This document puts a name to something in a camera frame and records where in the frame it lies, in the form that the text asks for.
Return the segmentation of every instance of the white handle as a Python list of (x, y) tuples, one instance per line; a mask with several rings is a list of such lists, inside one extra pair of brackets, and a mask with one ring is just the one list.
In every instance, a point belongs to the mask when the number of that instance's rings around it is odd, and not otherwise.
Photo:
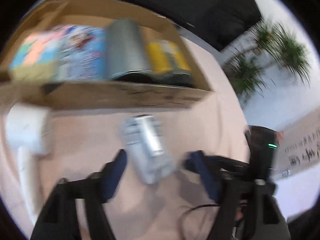
[(44, 204), (44, 197), (41, 190), (38, 158), (29, 153), (25, 148), (18, 149), (18, 168), (29, 217), (36, 223)]

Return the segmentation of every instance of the black screen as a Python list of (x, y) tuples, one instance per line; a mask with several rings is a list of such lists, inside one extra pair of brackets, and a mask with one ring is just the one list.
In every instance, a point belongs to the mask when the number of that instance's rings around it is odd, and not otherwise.
[(261, 19), (254, 0), (124, 0), (173, 20), (217, 50)]

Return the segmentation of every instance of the gray plastic object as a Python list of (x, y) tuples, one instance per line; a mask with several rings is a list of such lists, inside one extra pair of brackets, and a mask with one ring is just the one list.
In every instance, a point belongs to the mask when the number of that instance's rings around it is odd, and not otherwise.
[(154, 83), (139, 26), (130, 19), (113, 22), (107, 31), (108, 79)]
[(122, 125), (126, 151), (145, 184), (154, 184), (175, 171), (172, 155), (163, 143), (160, 123), (151, 115), (128, 118)]

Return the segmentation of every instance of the table surface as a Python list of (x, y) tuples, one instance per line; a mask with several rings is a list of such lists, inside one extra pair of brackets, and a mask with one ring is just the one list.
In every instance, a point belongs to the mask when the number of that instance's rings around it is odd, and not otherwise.
[[(243, 131), (246, 120), (237, 97), (214, 57), (189, 40), (185, 41), (215, 92), (191, 109), (97, 109), (55, 112), (53, 152), (39, 161), (45, 198), (59, 178), (84, 179), (110, 162), (124, 148), (120, 124), (137, 114), (153, 114), (162, 123), (164, 141), (177, 162), (178, 170), (156, 185), (140, 183), (129, 163), (116, 196), (104, 208), (117, 240), (179, 239), (177, 219), (186, 206), (210, 203), (199, 177), (180, 168), (186, 152), (204, 150), (247, 161), (248, 150)], [(6, 144), (4, 117), (0, 133), (0, 193), (7, 209), (26, 236), (32, 223), (20, 191), (16, 153)], [(77, 200), (83, 239), (90, 239), (83, 202)], [(189, 239), (205, 238), (217, 208), (192, 214), (185, 224)], [(202, 217), (205, 223), (200, 230)]]

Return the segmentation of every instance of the yellow and gray object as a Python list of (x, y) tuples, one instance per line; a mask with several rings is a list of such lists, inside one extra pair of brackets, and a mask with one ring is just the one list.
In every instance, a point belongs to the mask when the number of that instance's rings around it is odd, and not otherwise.
[(155, 40), (146, 46), (154, 73), (166, 85), (193, 87), (191, 68), (177, 44)]
[(107, 31), (108, 79), (154, 83), (139, 26), (130, 19), (113, 22)]

